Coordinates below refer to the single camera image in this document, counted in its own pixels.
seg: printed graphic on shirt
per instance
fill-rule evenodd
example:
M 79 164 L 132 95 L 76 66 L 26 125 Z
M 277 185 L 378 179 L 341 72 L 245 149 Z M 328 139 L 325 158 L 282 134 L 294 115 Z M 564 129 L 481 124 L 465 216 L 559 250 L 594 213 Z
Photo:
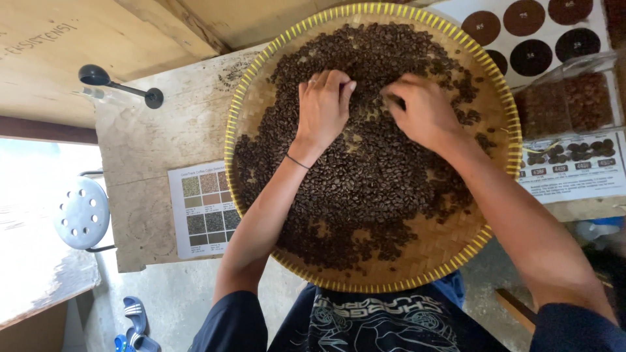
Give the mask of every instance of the printed graphic on shirt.
M 447 324 L 443 304 L 412 295 L 391 302 L 367 298 L 334 304 L 318 294 L 309 332 L 292 340 L 293 351 L 457 352 L 456 335 Z

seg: stool seat with holes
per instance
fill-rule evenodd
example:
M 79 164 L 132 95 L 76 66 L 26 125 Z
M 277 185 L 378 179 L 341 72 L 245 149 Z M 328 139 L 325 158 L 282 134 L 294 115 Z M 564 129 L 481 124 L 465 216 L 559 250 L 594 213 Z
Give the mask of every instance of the stool seat with holes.
M 54 217 L 54 228 L 68 246 L 89 250 L 109 228 L 106 193 L 96 181 L 82 175 L 76 176 L 66 191 Z

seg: person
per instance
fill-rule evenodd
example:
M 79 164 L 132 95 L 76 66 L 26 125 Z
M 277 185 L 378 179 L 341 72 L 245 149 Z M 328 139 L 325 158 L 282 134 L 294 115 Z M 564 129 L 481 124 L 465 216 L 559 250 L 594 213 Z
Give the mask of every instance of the person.
M 257 298 L 265 263 L 302 179 L 337 138 L 356 87 L 347 74 L 316 73 L 299 86 L 300 120 L 288 157 L 235 230 L 220 263 L 213 307 L 191 351 L 266 351 Z M 462 176 L 538 305 L 531 351 L 626 351 L 603 286 L 567 230 L 464 132 L 439 86 L 405 74 L 381 92 L 398 127 Z M 308 285 L 269 351 L 506 351 L 435 282 L 384 294 Z

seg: black t-shirt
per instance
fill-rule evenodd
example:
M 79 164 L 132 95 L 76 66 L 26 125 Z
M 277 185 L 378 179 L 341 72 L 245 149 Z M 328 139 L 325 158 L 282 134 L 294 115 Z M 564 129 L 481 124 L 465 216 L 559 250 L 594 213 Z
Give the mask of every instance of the black t-shirt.
M 218 301 L 191 351 L 266 351 L 267 327 L 255 294 Z M 546 304 L 531 351 L 626 351 L 626 333 L 606 318 L 569 304 Z M 507 349 L 432 284 L 386 294 L 334 292 L 308 285 L 297 298 L 271 352 L 489 351 Z

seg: concrete floor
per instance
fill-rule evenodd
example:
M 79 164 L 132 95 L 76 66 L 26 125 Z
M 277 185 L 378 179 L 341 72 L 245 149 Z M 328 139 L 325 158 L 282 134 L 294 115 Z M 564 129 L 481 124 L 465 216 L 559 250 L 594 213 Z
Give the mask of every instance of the concrete floor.
M 110 234 L 100 245 L 112 242 Z M 148 335 L 162 351 L 186 351 L 212 305 L 220 259 L 157 264 L 142 272 L 117 273 L 115 253 L 96 254 L 102 285 L 77 298 L 85 341 L 90 352 L 106 351 L 113 338 L 130 327 L 122 298 L 137 296 L 146 307 Z M 498 305 L 493 290 L 521 286 L 519 275 L 493 240 L 462 267 L 467 299 L 464 310 L 511 351 L 528 351 L 530 333 Z M 296 298 L 302 280 L 270 259 L 259 285 L 269 341 L 274 338 Z

